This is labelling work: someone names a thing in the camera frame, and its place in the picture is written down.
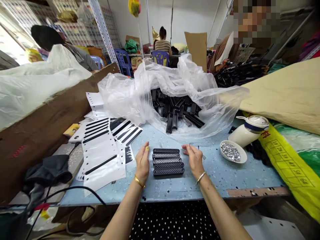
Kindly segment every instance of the white thermos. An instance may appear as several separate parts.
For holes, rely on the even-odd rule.
[[[228,137],[229,141],[245,147],[253,141],[257,140],[260,134],[269,128],[269,121],[265,117],[253,115],[248,118],[237,116],[238,119],[244,119],[246,122],[239,126]]]

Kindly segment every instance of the polka dot fabric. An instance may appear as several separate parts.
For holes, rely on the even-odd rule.
[[[220,239],[205,201],[140,203],[129,240]]]

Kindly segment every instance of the bangle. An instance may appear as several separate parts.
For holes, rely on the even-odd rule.
[[[206,174],[206,171],[204,171],[201,176],[199,177],[198,181],[197,181],[197,184],[200,182],[200,180],[203,178],[203,176]]]
[[[145,188],[145,187],[146,187],[146,185],[143,185],[143,184],[139,181],[139,179],[137,178],[136,175],[134,175],[134,180],[135,180],[142,188]]]

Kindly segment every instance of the blue table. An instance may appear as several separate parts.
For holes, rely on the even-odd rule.
[[[242,124],[235,119],[233,126]],[[137,154],[144,142],[150,142],[150,154],[153,148],[178,148],[181,143],[159,132],[151,125],[142,126],[142,134],[132,143],[134,155]],[[216,186],[223,198],[232,197],[257,197],[257,196],[283,196],[290,192],[274,168],[267,167],[262,161],[253,158],[248,153],[248,160],[244,164],[235,164],[221,156],[220,142],[226,140],[230,128],[225,129],[215,136],[195,141],[193,144],[203,152],[203,166],[208,176]],[[192,176],[188,156],[180,151],[182,161],[185,164],[185,172],[176,178],[155,179],[150,162],[150,173],[143,192],[141,202],[164,202],[179,200],[203,199],[200,188]],[[133,161],[126,166],[127,177],[108,184],[97,191],[97,194],[107,204],[119,204],[123,199],[135,173],[136,163]],[[82,186],[83,182],[74,180],[71,186]],[[94,195],[84,197],[82,189],[72,189],[65,193],[60,206],[95,205],[100,204]]]

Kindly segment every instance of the blue plastic chair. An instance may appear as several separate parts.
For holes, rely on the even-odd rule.
[[[153,51],[152,52],[152,59],[156,59],[157,63],[163,66],[164,59],[167,58],[166,66],[169,64],[169,54],[164,51]]]
[[[104,68],[104,63],[101,57],[98,57],[98,56],[90,56],[90,57],[94,60],[95,63],[98,64],[99,69],[101,69],[101,65]]]
[[[127,72],[127,76],[131,77],[130,69],[132,68],[132,65],[131,65],[128,53],[122,49],[115,49],[114,52],[117,56],[119,66],[121,68],[121,73],[125,75],[123,72],[123,70],[125,69]]]

